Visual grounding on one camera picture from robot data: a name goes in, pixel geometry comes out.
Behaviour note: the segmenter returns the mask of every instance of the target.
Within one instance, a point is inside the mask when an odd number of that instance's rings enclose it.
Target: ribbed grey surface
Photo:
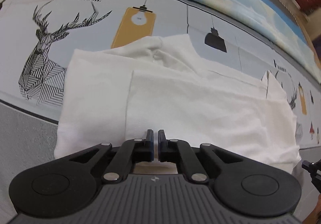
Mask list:
[[[128,176],[105,185],[87,208],[58,219],[17,216],[11,224],[296,224],[293,216],[250,219],[229,212],[204,185],[186,182],[182,175]]]
[[[17,213],[8,188],[20,172],[54,159],[57,125],[18,112],[0,103],[0,223]]]

